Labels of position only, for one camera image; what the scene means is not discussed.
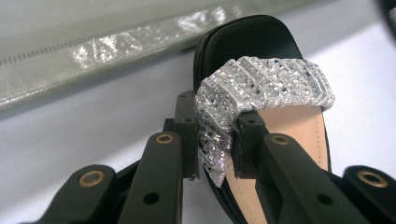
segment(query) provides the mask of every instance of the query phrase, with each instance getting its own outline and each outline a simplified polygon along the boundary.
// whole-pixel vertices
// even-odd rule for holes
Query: white surface
[[[364,164],[396,177],[396,42],[373,3],[331,1],[279,18],[336,95],[324,115],[333,171]],[[192,89],[192,60],[186,50],[1,114],[0,223],[39,219],[81,167],[138,160]],[[183,223],[231,223],[204,178],[184,184]]]

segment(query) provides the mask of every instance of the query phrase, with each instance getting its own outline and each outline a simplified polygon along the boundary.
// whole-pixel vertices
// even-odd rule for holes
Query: sandal
[[[194,90],[230,59],[254,56],[260,59],[302,59],[290,31],[270,16],[250,16],[231,21],[207,33],[194,56]],[[294,138],[324,169],[331,170],[329,146],[321,106],[286,106],[259,112],[269,133],[283,133]],[[235,177],[229,166],[221,188],[209,180],[222,208],[233,223],[266,223],[255,179]]]

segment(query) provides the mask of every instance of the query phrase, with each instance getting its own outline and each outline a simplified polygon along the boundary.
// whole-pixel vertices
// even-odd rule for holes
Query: mounting hole
[[[146,196],[143,198],[143,203],[148,204],[148,205],[152,205],[157,203],[160,200],[160,195],[158,195],[158,193],[150,193],[150,194],[146,194]]]
[[[376,188],[386,188],[388,185],[388,181],[384,177],[371,171],[359,171],[358,178],[364,183]]]
[[[155,140],[160,144],[168,144],[173,141],[173,136],[170,134],[161,134]]]
[[[78,183],[84,188],[89,188],[99,184],[104,179],[105,173],[102,171],[89,171],[79,178]]]
[[[280,145],[287,145],[289,143],[289,139],[285,138],[281,135],[274,135],[272,137],[273,142],[280,144]]]
[[[323,203],[326,205],[332,204],[332,199],[329,196],[327,196],[326,194],[318,194],[317,199],[320,203]]]

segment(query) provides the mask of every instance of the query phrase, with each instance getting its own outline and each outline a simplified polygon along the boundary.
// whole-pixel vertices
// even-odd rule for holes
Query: rhinestone strap
[[[243,112],[285,105],[332,107],[334,95],[315,63],[299,59],[230,60],[202,81],[198,109],[198,156],[220,187],[233,147],[232,123]]]

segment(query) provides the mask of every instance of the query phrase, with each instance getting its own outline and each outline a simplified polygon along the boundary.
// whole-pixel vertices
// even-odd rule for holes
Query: black plastic bracket
[[[265,135],[255,164],[256,190],[269,223],[369,223],[293,138]],[[281,200],[272,203],[272,190],[266,189],[278,191]]]
[[[181,139],[176,133],[150,137],[118,223],[181,223]]]

